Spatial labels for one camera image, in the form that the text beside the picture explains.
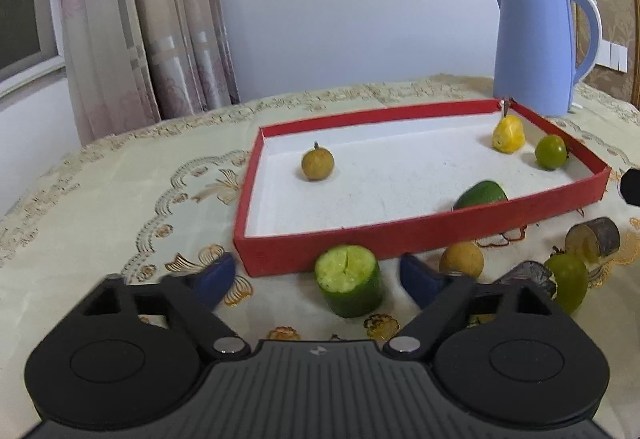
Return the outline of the brown longan fruit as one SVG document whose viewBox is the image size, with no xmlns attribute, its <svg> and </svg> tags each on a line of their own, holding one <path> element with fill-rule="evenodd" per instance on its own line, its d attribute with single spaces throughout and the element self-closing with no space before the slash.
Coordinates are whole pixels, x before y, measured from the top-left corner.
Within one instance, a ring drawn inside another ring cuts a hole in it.
<svg viewBox="0 0 640 439">
<path fill-rule="evenodd" d="M 484 255 L 473 242 L 461 242 L 445 249 L 439 259 L 441 273 L 457 272 L 478 279 L 484 271 Z"/>
<path fill-rule="evenodd" d="M 308 180 L 321 181 L 332 174 L 334 164 L 333 154 L 315 142 L 314 147 L 304 154 L 300 168 Z"/>
</svg>

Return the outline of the dark eggplant chunk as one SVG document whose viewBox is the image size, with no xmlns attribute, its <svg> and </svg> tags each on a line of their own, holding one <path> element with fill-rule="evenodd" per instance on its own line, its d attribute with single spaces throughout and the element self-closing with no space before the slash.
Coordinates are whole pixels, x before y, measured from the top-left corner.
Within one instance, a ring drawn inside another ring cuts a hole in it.
<svg viewBox="0 0 640 439">
<path fill-rule="evenodd" d="M 542 289 L 551 299 L 555 299 L 558 292 L 558 283 L 556 283 L 554 273 L 543 263 L 538 263 L 535 260 L 524 260 L 518 263 L 495 281 L 497 285 L 521 283 L 535 284 L 538 289 Z"/>
<path fill-rule="evenodd" d="M 567 231 L 564 249 L 586 265 L 601 265 L 620 250 L 620 229 L 608 217 L 578 223 Z"/>
</svg>

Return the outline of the green tomato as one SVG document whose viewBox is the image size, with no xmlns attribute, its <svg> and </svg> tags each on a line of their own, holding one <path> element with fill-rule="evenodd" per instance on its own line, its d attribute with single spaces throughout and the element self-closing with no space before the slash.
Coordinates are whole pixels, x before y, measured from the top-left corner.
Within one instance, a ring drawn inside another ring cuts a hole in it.
<svg viewBox="0 0 640 439">
<path fill-rule="evenodd" d="M 588 270 L 575 255 L 552 255 L 544 266 L 553 274 L 556 283 L 555 303 L 567 315 L 573 313 L 584 301 L 589 285 Z"/>
<path fill-rule="evenodd" d="M 567 148 L 558 135 L 547 135 L 536 145 L 535 156 L 538 165 L 544 170 L 557 170 L 567 160 Z"/>
</svg>

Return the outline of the cucumber cylinder piece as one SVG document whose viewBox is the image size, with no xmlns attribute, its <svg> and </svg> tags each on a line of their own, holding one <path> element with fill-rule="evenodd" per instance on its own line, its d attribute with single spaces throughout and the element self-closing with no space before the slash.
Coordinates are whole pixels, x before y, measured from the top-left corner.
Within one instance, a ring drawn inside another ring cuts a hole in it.
<svg viewBox="0 0 640 439">
<path fill-rule="evenodd" d="M 367 315 L 384 298 L 378 259 L 360 245 L 337 245 L 325 251 L 314 263 L 314 277 L 326 304 L 341 318 Z"/>
</svg>

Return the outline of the cucumber end piece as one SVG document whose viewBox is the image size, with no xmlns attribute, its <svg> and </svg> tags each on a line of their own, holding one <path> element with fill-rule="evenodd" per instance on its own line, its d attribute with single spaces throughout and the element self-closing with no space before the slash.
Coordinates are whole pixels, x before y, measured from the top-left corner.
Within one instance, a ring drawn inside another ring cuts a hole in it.
<svg viewBox="0 0 640 439">
<path fill-rule="evenodd" d="M 466 207 L 485 205 L 506 201 L 508 197 L 503 188 L 496 181 L 482 180 L 468 190 L 465 190 L 457 201 L 454 202 L 454 210 L 463 210 Z"/>
</svg>

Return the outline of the red shallow box tray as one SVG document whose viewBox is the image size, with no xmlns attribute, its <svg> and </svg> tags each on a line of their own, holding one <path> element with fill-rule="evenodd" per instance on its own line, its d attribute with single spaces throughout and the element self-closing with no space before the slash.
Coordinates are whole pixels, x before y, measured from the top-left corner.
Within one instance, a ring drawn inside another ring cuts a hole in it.
<svg viewBox="0 0 640 439">
<path fill-rule="evenodd" d="M 495 99 L 425 103 L 303 118 L 258 130 L 244 178 L 233 243 L 253 277 L 305 271 L 328 248 L 359 244 L 381 259 L 508 232 L 597 203 L 610 166 L 574 137 L 570 157 L 542 170 L 534 149 L 554 126 L 512 104 L 525 147 L 506 155 L 490 136 Z M 300 168 L 318 142 L 332 174 L 308 180 Z M 482 180 L 506 201 L 454 210 Z"/>
</svg>

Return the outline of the blue electric kettle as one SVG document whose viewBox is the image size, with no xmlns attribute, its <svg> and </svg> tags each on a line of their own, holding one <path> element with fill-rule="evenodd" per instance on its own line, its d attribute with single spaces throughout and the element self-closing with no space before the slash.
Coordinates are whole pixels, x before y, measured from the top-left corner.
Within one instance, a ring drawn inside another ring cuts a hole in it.
<svg viewBox="0 0 640 439">
<path fill-rule="evenodd" d="M 570 112 L 574 87 L 596 65 L 602 20 L 596 0 L 496 0 L 494 97 L 542 116 Z M 589 46 L 576 57 L 573 8 L 585 14 Z"/>
</svg>

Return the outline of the pink patterned curtain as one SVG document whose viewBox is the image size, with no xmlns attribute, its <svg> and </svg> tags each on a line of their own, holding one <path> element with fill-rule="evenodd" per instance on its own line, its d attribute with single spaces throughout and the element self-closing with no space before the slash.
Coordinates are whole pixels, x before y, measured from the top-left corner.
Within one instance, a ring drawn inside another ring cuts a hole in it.
<svg viewBox="0 0 640 439">
<path fill-rule="evenodd" d="M 220 0 L 61 0 L 84 144 L 238 102 Z"/>
</svg>

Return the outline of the white wall switch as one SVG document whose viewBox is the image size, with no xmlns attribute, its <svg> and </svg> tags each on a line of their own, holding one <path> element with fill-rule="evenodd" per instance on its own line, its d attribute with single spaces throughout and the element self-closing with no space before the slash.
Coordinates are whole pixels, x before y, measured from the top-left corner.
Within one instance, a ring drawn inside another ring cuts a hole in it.
<svg viewBox="0 0 640 439">
<path fill-rule="evenodd" d="M 597 65 L 610 70 L 626 73 L 628 70 L 628 49 L 626 46 L 600 40 Z"/>
</svg>

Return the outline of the window with white frame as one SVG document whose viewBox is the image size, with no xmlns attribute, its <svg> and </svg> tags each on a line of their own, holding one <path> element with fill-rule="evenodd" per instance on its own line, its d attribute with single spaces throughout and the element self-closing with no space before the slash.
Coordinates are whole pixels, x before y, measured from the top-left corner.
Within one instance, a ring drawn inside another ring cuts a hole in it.
<svg viewBox="0 0 640 439">
<path fill-rule="evenodd" d="M 1 95 L 64 66 L 59 0 L 1 0 Z"/>
</svg>

